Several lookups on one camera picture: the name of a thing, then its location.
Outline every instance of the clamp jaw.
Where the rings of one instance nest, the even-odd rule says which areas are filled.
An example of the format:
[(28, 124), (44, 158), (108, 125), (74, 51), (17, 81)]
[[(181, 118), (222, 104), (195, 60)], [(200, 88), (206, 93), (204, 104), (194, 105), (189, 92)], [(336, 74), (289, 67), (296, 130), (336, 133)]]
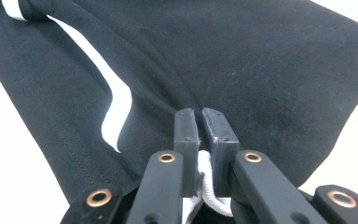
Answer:
[(140, 185), (87, 189), (71, 204), (62, 224), (182, 223), (182, 199), (197, 193), (200, 148), (212, 155), (214, 194), (231, 197), (236, 223), (358, 223), (355, 192), (330, 185), (317, 188), (312, 197), (293, 186), (267, 155), (241, 150), (221, 112), (204, 108), (202, 125), (199, 134), (194, 110), (178, 111), (173, 150), (150, 157)]

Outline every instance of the black fabric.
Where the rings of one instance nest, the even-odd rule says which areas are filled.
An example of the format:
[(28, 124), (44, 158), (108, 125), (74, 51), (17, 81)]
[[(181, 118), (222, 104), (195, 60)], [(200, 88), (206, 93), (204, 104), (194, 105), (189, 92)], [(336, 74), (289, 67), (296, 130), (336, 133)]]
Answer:
[(38, 8), (35, 8), (27, 0), (19, 0), (21, 15), (27, 21), (47, 21), (48, 17)]
[(358, 104), (358, 23), (309, 1), (30, 2), (131, 88), (118, 154), (101, 135), (112, 96), (87, 55), (54, 22), (14, 21), (0, 4), (0, 80), (69, 201), (142, 177), (187, 107), (223, 112), (245, 148), (299, 186)]

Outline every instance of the metal grommet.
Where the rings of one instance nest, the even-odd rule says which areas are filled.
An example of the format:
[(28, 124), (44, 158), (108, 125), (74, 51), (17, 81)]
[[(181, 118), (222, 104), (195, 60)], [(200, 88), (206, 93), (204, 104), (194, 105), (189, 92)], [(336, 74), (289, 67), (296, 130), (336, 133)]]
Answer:
[(97, 189), (87, 197), (87, 204), (90, 207), (103, 206), (112, 199), (112, 193), (109, 189)]
[(258, 154), (255, 154), (253, 152), (246, 153), (244, 158), (249, 162), (260, 162), (263, 160), (263, 158), (261, 158), (261, 156), (259, 156)]
[[(343, 197), (344, 200), (337, 198), (337, 195)], [(331, 199), (331, 201), (343, 207), (353, 208), (357, 206), (357, 202), (350, 195), (344, 192), (338, 190), (330, 190), (328, 191), (327, 196)]]
[(175, 160), (175, 156), (171, 153), (162, 154), (158, 157), (159, 161), (162, 162), (172, 162)]

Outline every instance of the white elastic band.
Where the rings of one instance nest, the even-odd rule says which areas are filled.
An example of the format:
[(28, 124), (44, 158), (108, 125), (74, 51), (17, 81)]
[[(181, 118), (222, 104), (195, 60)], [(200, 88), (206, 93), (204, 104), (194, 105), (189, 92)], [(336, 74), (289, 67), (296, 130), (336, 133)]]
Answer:
[(183, 199), (183, 224), (191, 223), (204, 202), (215, 212), (226, 217), (232, 217), (231, 199), (216, 198), (214, 195), (211, 154), (204, 150), (199, 152), (199, 189), (197, 193), (198, 195), (191, 199)]
[(21, 14), (18, 0), (2, 0), (7, 15), (19, 21), (26, 21)]
[(202, 199), (217, 213), (232, 217), (230, 198), (216, 198), (213, 192), (211, 154), (208, 151), (199, 152), (199, 174), (202, 176)]

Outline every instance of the black garment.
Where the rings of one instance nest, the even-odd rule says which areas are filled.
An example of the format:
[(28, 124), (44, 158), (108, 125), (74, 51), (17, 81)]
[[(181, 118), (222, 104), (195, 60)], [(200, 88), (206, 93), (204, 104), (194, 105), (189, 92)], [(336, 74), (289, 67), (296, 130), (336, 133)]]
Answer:
[(187, 107), (223, 112), (243, 147), (299, 186), (358, 104), (358, 24), (309, 1), (31, 2), (131, 88), (118, 154), (101, 135), (112, 96), (99, 70), (56, 23), (15, 21), (0, 4), (0, 80), (69, 201), (141, 178)]

